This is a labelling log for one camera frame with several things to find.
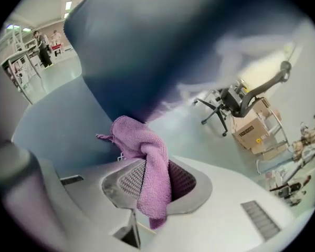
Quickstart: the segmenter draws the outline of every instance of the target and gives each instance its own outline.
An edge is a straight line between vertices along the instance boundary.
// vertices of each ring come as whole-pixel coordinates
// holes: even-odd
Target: ceiling
[[[72,1],[71,9],[65,10],[66,2]],[[70,12],[82,0],[21,0],[4,26],[21,25],[22,28],[42,28],[64,20],[64,14]]]

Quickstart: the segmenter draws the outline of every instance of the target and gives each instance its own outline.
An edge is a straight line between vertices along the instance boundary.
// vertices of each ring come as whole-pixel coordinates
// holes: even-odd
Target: pink towel
[[[163,141],[147,125],[126,116],[114,121],[110,136],[96,136],[115,143],[126,159],[146,158],[137,208],[150,219],[151,229],[162,226],[166,221],[167,204],[172,199],[169,160]]]

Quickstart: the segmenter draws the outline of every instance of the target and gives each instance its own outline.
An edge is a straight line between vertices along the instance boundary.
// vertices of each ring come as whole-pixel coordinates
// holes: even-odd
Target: white shirt
[[[43,35],[44,36],[44,39],[46,41],[46,45],[49,45],[49,39],[48,39],[48,36],[46,34]]]
[[[56,42],[56,44],[59,44],[61,41],[61,34],[59,32],[56,32],[51,36],[51,38]]]

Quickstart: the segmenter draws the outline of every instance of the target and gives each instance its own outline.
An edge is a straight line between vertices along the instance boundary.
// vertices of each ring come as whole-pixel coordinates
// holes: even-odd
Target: cardboard box
[[[260,153],[263,153],[265,150],[267,150],[267,148],[269,147],[269,145],[266,145],[265,142],[260,142],[260,143],[257,143],[256,145],[254,145],[252,148],[251,148],[251,151],[254,155],[256,154],[260,154]],[[285,151],[287,149],[287,145],[286,144],[283,144],[275,149],[272,149],[268,152],[265,152],[264,153],[264,160],[265,161],[268,161],[268,160],[271,160],[273,159],[275,156],[277,156],[278,154],[280,154],[281,152]]]
[[[232,118],[232,135],[246,149],[258,144],[259,139],[268,136],[268,130],[258,114],[251,109],[244,118]]]
[[[253,110],[259,115],[262,114],[266,119],[271,115],[271,111],[268,109],[269,107],[270,104],[268,100],[266,98],[262,98],[253,106]]]

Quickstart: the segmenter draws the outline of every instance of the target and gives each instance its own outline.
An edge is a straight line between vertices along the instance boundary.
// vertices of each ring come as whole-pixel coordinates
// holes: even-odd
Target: black office chair
[[[280,65],[280,71],[269,81],[262,84],[258,88],[253,89],[248,94],[246,94],[243,98],[240,96],[240,91],[242,86],[239,85],[235,89],[233,88],[225,88],[219,90],[220,95],[216,98],[216,101],[220,102],[219,106],[216,107],[209,102],[203,101],[200,98],[195,98],[194,104],[197,102],[201,102],[206,106],[210,107],[213,112],[204,120],[201,121],[202,124],[206,124],[207,120],[212,117],[214,114],[217,114],[221,123],[224,126],[225,132],[223,136],[226,136],[227,126],[225,123],[226,114],[222,112],[222,110],[230,111],[232,116],[237,118],[243,118],[247,115],[247,113],[253,108],[253,106],[261,100],[263,97],[257,97],[259,94],[267,91],[269,88],[273,87],[275,84],[280,82],[286,82],[289,79],[290,70],[292,65],[288,61],[283,61]]]

